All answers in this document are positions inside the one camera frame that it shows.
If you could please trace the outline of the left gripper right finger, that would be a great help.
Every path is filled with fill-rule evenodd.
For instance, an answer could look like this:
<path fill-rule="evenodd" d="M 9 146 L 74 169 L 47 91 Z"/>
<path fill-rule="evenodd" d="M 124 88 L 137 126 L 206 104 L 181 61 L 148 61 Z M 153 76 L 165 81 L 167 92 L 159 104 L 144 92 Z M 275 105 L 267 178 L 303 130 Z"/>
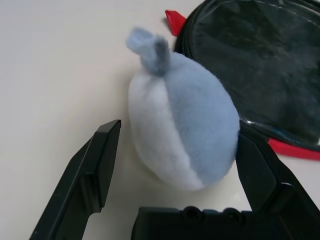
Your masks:
<path fill-rule="evenodd" d="M 320 238 L 319 209 L 266 142 L 240 134 L 236 167 L 263 239 Z"/>

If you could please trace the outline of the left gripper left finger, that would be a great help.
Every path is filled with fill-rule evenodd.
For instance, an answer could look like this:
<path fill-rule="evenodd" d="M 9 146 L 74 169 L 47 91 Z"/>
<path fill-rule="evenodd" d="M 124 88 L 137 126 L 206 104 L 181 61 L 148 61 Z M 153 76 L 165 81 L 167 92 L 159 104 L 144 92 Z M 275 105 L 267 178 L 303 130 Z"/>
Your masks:
<path fill-rule="evenodd" d="M 119 119 L 101 125 L 71 158 L 30 239 L 83 238 L 89 217 L 106 204 L 121 126 Z"/>

